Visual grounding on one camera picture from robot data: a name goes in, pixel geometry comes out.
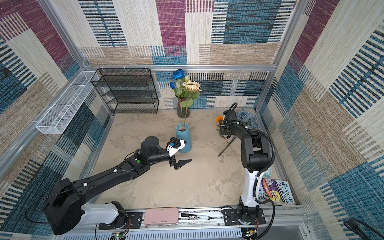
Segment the cream artificial daisy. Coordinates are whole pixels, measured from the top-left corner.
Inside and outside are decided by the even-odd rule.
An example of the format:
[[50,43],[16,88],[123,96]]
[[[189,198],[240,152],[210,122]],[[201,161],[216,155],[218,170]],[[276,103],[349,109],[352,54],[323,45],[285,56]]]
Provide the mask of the cream artificial daisy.
[[[195,81],[188,81],[183,83],[183,97],[186,97],[187,100],[181,102],[181,107],[189,109],[194,100],[200,96],[201,84]],[[186,124],[186,118],[183,118],[183,123]]]

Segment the dark blue artificial rose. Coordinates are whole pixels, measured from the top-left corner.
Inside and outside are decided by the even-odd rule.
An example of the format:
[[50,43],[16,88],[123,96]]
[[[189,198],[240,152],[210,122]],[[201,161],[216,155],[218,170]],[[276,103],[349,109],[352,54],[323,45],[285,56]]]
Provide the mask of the dark blue artificial rose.
[[[172,82],[175,82],[175,80],[179,80],[179,79],[182,79],[183,81],[185,81],[185,75],[186,75],[186,73],[183,69],[179,69],[179,70],[174,71],[172,74],[172,77],[173,77]],[[175,96],[177,97],[177,99],[183,97],[183,90],[180,94],[178,94],[178,92],[175,89],[173,89],[173,90],[174,90],[174,93],[175,93]]]

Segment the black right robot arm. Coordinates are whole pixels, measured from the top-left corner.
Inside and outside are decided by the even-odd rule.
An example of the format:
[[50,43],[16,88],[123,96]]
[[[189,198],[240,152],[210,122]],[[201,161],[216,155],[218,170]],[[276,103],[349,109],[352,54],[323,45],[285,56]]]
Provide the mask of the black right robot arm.
[[266,200],[259,200],[259,192],[265,171],[271,167],[276,157],[276,147],[271,137],[260,131],[249,128],[237,116],[237,103],[223,112],[223,120],[219,123],[219,133],[229,139],[234,137],[241,141],[241,163],[246,172],[245,186],[236,214],[239,224],[264,224],[261,205]]

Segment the teal ceramic vase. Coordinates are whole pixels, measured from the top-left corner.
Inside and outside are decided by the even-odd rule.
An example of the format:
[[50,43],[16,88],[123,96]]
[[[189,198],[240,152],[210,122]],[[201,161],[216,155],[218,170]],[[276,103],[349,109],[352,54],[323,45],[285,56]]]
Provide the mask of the teal ceramic vase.
[[180,153],[186,154],[192,149],[191,132],[188,124],[179,123],[176,127],[176,136],[185,142],[185,147]]

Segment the orange artificial carnation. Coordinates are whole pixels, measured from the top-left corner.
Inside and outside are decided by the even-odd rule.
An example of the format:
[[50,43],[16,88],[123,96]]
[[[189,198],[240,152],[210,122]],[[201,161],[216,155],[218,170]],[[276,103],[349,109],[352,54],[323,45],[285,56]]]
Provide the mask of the orange artificial carnation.
[[226,147],[225,147],[225,148],[218,154],[218,157],[220,157],[220,156],[221,156],[221,155],[222,155],[228,148],[230,148],[230,149],[233,151],[233,153],[234,153],[236,159],[237,159],[238,162],[239,162],[240,160],[239,160],[239,158],[238,158],[236,152],[233,150],[233,148],[232,148],[232,146],[231,146],[232,143],[233,143],[238,137],[233,136],[232,139],[231,139],[231,141],[228,142],[227,139],[229,139],[229,137],[225,137],[225,136],[222,135],[221,132],[220,132],[220,126],[222,125],[222,123],[223,123],[223,121],[224,121],[224,117],[223,117],[223,116],[219,116],[219,117],[216,117],[215,120],[216,120],[216,122],[217,122],[217,126],[218,126],[217,131],[219,132],[219,137],[221,137],[222,139],[224,139],[225,142],[227,143],[227,146],[226,146]]

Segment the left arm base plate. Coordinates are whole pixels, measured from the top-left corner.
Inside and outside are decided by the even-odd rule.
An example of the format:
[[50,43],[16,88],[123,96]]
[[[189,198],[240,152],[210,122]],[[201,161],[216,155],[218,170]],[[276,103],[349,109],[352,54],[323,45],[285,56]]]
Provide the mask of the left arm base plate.
[[139,229],[143,220],[142,212],[127,212],[125,215],[119,215],[116,220],[110,224],[100,223],[99,230],[128,230]]

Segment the pale blue-white artificial tulip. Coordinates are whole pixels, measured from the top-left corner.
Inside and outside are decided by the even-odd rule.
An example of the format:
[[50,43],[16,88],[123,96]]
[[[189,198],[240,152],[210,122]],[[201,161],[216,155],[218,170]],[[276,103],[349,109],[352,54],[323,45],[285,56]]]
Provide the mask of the pale blue-white artificial tulip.
[[175,90],[180,94],[183,90],[183,83],[184,81],[182,79],[175,80]]

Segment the pink ribbed glass vase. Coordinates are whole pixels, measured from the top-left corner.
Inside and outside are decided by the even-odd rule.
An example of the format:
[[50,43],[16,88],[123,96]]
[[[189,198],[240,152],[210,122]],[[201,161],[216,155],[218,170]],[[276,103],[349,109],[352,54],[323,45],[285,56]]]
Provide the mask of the pink ribbed glass vase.
[[181,102],[186,100],[187,100],[186,97],[178,98],[177,114],[178,114],[178,117],[181,119],[188,118],[190,116],[190,109],[181,107]]

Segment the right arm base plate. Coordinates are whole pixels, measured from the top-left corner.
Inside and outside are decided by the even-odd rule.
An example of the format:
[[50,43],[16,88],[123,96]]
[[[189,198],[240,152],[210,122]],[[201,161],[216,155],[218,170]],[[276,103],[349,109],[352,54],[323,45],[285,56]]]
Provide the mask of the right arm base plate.
[[263,209],[260,207],[252,207],[251,212],[246,214],[231,208],[222,208],[221,213],[226,226],[265,225],[267,223]]

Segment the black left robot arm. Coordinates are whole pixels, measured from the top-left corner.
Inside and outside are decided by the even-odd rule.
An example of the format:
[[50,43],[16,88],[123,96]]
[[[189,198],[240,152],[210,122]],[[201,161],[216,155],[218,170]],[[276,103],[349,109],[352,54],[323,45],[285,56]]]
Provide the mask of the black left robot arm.
[[175,157],[185,146],[186,141],[171,138],[167,146],[162,148],[159,139],[150,136],[117,166],[85,179],[58,182],[43,207],[54,235],[63,235],[78,225],[105,224],[114,229],[127,228],[127,212],[119,202],[90,204],[89,200],[112,187],[140,177],[156,163],[168,162],[175,170],[180,169],[190,162],[177,161]]

